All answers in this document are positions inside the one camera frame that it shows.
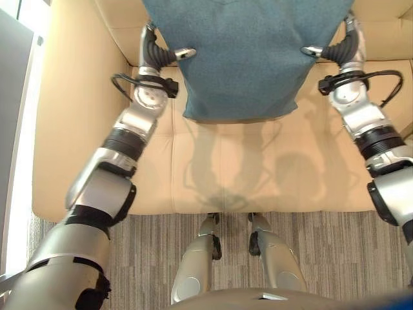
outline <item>beige leather cushion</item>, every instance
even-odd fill
[[[141,29],[148,20],[141,0],[95,1],[122,53],[137,66]],[[413,58],[413,0],[355,0],[353,9],[365,31],[368,60]],[[333,43],[344,33],[341,25]]]
[[[410,61],[366,63],[366,71],[388,68],[405,76],[405,86],[386,108],[401,130],[405,119],[412,122],[412,69]],[[138,195],[130,213],[373,209],[363,158],[337,113],[316,89],[319,79],[336,72],[332,63],[316,64],[297,97],[299,108],[284,118],[202,125],[182,117],[186,90],[180,71],[164,69],[164,76],[178,81],[181,90],[176,99],[170,99],[139,160],[133,178]],[[379,102],[395,82],[393,77],[372,79],[370,98]],[[65,116],[53,127],[48,128],[45,121],[57,115],[54,108],[49,107],[48,112],[42,101],[39,107],[34,212],[53,221],[64,216],[70,182],[101,144],[120,108],[105,105],[105,113],[113,119],[102,118],[101,102],[91,98],[87,109],[96,113],[90,115],[86,128],[82,125],[84,114],[79,114],[85,111],[85,103],[79,99],[82,95],[73,96],[71,105],[57,107],[64,113],[56,113]],[[59,103],[61,98],[50,99]]]
[[[367,71],[386,68],[402,71],[406,82],[387,112],[395,122],[408,114],[411,122],[412,114],[406,113],[413,111],[410,62],[366,64]],[[299,108],[264,123],[202,125],[187,120],[181,116],[186,102],[181,87],[139,162],[134,177],[139,194],[131,213],[373,209],[363,158],[316,89],[319,79],[336,71],[331,63],[317,64],[299,92]],[[164,73],[183,85],[177,69]],[[370,98],[379,102],[395,81],[372,80]]]

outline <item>chair backrest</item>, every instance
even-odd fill
[[[142,1],[95,2],[120,50],[137,66],[140,33],[149,18]],[[413,58],[413,0],[355,0],[353,10],[363,24],[368,60]],[[344,33],[341,25],[333,43]]]

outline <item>teal cloth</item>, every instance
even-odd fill
[[[270,119],[297,108],[295,96],[353,0],[144,0],[179,62],[188,90],[184,116],[205,121]]]

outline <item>seat cushion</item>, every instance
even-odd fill
[[[401,92],[385,108],[402,130],[412,123],[412,113],[406,112],[413,110],[410,61],[367,62],[365,66],[366,72],[390,68],[402,71],[405,77]],[[336,72],[332,63],[316,64],[296,98],[299,108],[281,119],[213,125],[182,116],[186,103],[183,77],[178,68],[163,69],[165,77],[179,82],[180,91],[176,99],[169,99],[139,160],[133,177],[138,194],[130,214],[373,209],[363,158],[339,115],[317,91],[318,81]],[[380,102],[396,82],[393,77],[371,79],[371,100]],[[78,101],[72,104],[73,111],[83,109]],[[114,119],[106,122],[110,126]],[[91,123],[89,131],[103,130],[98,127]],[[71,134],[56,124],[50,137]],[[65,215],[64,193],[70,183],[65,176],[76,174],[83,155],[72,152],[68,161],[58,145],[66,140],[53,141],[54,148],[36,154],[33,209],[42,218],[58,221]],[[74,141],[73,149],[101,143],[91,135]],[[59,180],[64,181],[42,177],[51,167],[59,167]]]

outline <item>gray carpet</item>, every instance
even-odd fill
[[[265,216],[295,250],[311,293],[354,300],[408,284],[399,229],[375,212]],[[114,227],[108,273],[112,292],[104,309],[166,307],[178,263],[204,218],[203,214],[129,216]],[[248,225],[246,214],[221,215],[223,257],[213,264],[213,289],[263,286],[259,258],[248,253]],[[33,217],[30,253],[51,227]]]

